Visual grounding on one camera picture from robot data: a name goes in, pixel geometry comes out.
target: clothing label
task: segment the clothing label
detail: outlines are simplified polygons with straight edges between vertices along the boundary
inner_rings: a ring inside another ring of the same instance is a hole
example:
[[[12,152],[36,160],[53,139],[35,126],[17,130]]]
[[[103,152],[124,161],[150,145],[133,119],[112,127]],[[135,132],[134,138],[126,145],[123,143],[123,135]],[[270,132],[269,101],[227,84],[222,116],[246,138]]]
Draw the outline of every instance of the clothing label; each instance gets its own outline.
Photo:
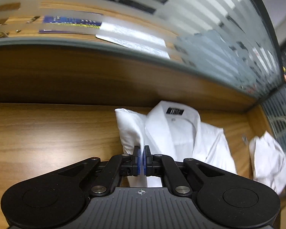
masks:
[[[167,111],[166,111],[166,114],[169,114],[169,115],[182,115],[183,112],[184,112],[184,109],[169,107],[167,109]]]

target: white bathrobe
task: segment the white bathrobe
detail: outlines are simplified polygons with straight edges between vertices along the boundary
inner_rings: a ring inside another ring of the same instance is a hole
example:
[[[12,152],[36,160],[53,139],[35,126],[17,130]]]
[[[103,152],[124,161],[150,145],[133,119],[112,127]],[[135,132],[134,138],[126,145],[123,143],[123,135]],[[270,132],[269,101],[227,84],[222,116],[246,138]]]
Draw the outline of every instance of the white bathrobe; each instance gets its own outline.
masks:
[[[255,136],[249,144],[253,180],[263,183],[280,194],[286,186],[286,154],[268,133]]]
[[[149,145],[152,154],[171,156],[183,162],[192,157],[236,174],[223,129],[200,121],[199,113],[184,104],[161,101],[148,115],[127,109],[116,109],[116,119],[125,153],[132,154],[135,145],[143,150]],[[161,187],[159,177],[129,177],[131,187]]]

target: wooden panel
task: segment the wooden panel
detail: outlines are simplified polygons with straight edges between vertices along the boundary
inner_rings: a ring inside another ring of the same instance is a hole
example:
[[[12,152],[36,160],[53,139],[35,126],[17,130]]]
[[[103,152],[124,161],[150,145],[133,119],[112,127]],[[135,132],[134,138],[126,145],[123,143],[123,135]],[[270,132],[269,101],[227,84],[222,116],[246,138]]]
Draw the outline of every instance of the wooden panel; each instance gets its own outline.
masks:
[[[0,199],[13,184],[91,156],[122,153],[113,106],[0,104]],[[150,108],[129,108],[147,114]],[[202,121],[223,127],[237,171],[251,177],[245,115],[199,111]],[[7,223],[0,209],[0,229]]]
[[[286,196],[281,197],[281,210],[273,224],[274,229],[286,229]]]
[[[172,68],[90,49],[0,47],[0,102],[155,106],[244,111],[243,93]]]
[[[249,124],[255,135],[261,137],[265,131],[273,136],[272,129],[261,105],[255,106],[247,112]]]
[[[8,10],[16,10],[20,8],[20,3],[10,3],[0,6],[0,12]],[[0,25],[4,24],[8,18],[0,19]]]
[[[243,135],[250,141],[254,136],[246,115],[231,112],[199,111],[201,121],[222,127],[234,159],[237,173],[252,179],[249,145],[243,142]]]

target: crosshair mark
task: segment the crosshair mark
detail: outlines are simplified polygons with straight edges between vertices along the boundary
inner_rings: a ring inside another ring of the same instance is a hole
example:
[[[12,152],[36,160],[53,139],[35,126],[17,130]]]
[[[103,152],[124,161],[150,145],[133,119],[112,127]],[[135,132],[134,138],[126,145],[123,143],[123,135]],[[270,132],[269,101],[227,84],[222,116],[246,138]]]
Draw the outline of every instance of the crosshair mark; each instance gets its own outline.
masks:
[[[141,190],[139,190],[138,192],[136,192],[136,193],[138,193],[138,194],[140,194],[140,195],[144,195],[145,193],[147,193],[146,191],[144,191],[143,189],[141,189]]]

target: screw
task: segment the screw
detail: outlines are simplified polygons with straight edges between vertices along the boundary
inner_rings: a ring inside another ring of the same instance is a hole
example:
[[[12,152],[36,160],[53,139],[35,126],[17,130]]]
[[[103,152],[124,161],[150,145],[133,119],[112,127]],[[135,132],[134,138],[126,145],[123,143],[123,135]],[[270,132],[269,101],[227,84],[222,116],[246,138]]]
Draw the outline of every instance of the screw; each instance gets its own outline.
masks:
[[[98,186],[92,187],[91,190],[93,193],[101,194],[101,193],[104,193],[107,189],[104,186],[98,185]]]
[[[244,134],[242,135],[242,140],[246,145],[248,144],[248,139],[247,139],[246,135],[244,135]]]
[[[176,192],[180,193],[180,194],[186,194],[188,192],[190,192],[190,188],[187,186],[178,186],[177,188],[175,188]]]

